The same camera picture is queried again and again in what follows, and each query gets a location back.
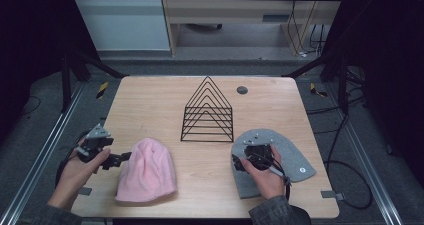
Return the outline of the black metal stand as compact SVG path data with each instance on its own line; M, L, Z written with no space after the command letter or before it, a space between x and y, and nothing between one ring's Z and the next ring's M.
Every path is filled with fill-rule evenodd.
M127 74L120 73L105 65L99 58L94 58L80 50L71 49L61 56L61 76L62 76L62 109L64 113L71 105L71 80L70 72L73 72L78 81L87 81L91 74L86 65L90 64L104 71L114 78L124 78Z
M324 66L324 69L320 75L322 81L328 82L331 81L335 76L338 76L337 102L339 107L342 109L342 112L347 114L348 95L346 88L348 65L344 52L328 52L289 74L283 74L283 77L297 78L305 72L317 67L318 65Z

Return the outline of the aluminium frame rail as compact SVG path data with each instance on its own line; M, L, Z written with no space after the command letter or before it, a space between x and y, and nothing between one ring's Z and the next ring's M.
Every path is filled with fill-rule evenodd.
M60 114L14 199L0 217L0 225L15 225L17 223L80 100L85 86L85 82L76 84L70 104Z
M338 102L336 96L339 91L337 86L333 84L326 84L325 88L329 93L331 101L336 104L336 102ZM342 92L342 95L347 95L348 102L352 102L357 98L358 101L363 100L363 98L359 98L360 96L363 96L360 94L359 86L349 85L349 83L347 85L347 89ZM362 175L370 187L373 201L378 206L386 225L403 225L404 223L400 214L395 207L382 178L378 174L370 156L367 154L363 143L359 138L359 134L355 131L354 125L350 120L350 118L353 118L353 112L349 112L349 114L350 115L346 118L346 122L344 122L343 128L346 131L349 144L361 169Z

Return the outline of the person's right hand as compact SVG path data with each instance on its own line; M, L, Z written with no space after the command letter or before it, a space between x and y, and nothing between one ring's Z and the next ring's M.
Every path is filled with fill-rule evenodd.
M250 161L241 158L241 163L246 172L253 178L260 194L266 200L277 196L286 195L285 181L282 177L275 174L271 170L258 170Z

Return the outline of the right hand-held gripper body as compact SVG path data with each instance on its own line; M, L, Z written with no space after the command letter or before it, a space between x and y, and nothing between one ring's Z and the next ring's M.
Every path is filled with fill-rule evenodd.
M249 131L242 135L246 159L261 171L269 169L274 163L272 143L273 138L269 133Z

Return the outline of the pink fleece hat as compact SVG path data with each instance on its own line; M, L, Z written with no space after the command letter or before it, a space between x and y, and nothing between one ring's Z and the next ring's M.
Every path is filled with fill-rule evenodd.
M115 200L145 203L176 191L176 174L168 149L152 138L134 145L120 173Z

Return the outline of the black curtain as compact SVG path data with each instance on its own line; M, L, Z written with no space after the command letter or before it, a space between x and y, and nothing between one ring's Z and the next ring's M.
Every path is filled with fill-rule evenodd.
M364 69L378 123L424 185L424 0L345 0L325 49Z
M31 85L60 70L67 44L99 57L75 0L0 0L0 143Z

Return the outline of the grey felt hat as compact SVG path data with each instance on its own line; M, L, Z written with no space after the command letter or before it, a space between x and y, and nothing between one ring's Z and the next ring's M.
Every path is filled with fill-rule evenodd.
M265 132L272 136L273 143L271 149L274 156L274 163L269 169L277 171L286 179L287 184L304 181L311 178L316 173L316 170L288 138L270 129L253 129L249 131ZM231 155L236 155L239 158L246 158L243 153L244 145L242 144L242 135L244 133L235 140L231 148ZM251 175L246 171L236 171L233 162L232 172L241 199L260 196L260 192Z

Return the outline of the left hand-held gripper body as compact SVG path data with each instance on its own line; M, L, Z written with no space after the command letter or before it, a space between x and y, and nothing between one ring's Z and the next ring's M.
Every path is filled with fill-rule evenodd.
M113 141L111 133L98 124L85 135L83 143L77 148L77 155L81 161L89 162Z

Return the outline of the person's left hand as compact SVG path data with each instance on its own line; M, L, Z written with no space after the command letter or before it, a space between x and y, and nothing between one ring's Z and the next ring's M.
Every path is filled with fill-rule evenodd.
M86 184L91 175L97 172L99 166L109 157L110 152L111 150L106 148L94 159L84 163L77 156L77 150L74 149L67 160L48 205L70 211L79 190Z

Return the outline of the white cabinet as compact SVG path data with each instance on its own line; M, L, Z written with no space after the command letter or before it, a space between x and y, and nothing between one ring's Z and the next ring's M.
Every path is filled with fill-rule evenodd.
M76 0L98 51L169 51L160 0Z

